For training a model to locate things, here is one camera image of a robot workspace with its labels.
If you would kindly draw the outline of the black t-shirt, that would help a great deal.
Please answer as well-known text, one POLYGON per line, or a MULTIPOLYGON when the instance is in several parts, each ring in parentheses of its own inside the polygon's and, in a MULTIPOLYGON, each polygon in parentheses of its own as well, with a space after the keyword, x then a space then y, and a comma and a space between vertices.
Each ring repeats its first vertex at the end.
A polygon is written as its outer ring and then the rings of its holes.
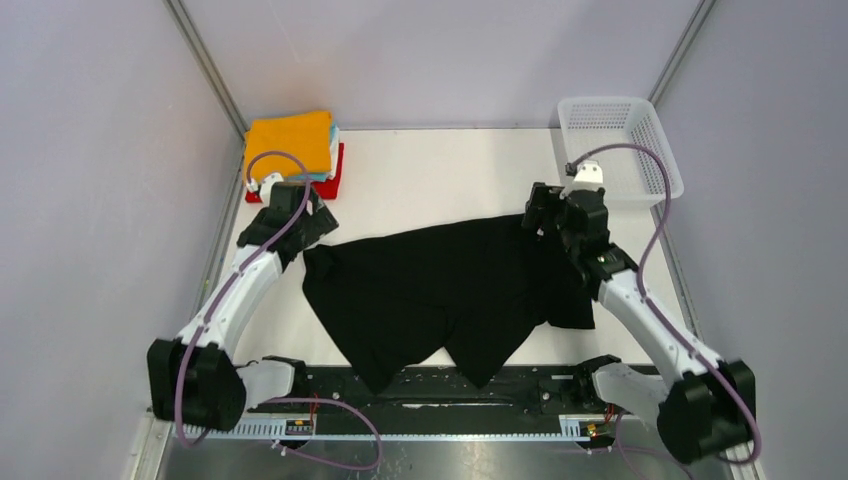
POLYGON ((307 250, 303 293, 373 393, 445 350, 484 387, 541 324, 595 326, 561 242, 506 215, 307 250))

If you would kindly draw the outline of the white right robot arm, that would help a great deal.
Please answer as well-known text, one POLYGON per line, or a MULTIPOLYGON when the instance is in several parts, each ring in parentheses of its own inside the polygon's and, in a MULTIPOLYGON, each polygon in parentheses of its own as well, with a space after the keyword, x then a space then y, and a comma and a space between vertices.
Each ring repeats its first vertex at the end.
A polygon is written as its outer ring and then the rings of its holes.
POLYGON ((567 190, 536 182, 521 225, 563 246, 591 298, 627 329, 657 370, 642 374, 612 357, 586 361, 573 386, 579 407, 623 408, 652 425, 683 464, 741 445, 749 446, 749 461, 758 459, 762 436, 753 371, 671 323, 648 292, 641 268, 611 242, 603 188, 567 190))

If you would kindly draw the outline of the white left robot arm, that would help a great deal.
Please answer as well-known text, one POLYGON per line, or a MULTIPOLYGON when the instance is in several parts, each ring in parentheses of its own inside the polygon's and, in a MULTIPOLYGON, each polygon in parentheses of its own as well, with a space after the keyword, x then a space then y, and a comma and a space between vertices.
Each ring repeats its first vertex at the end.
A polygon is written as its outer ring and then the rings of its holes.
POLYGON ((269 399, 296 411, 310 385, 294 361, 272 357, 238 366, 233 355, 256 308, 289 264, 338 222, 313 187, 276 182, 260 189, 264 206, 239 234, 229 270, 172 340, 147 351, 152 411, 165 421, 229 431, 269 399))

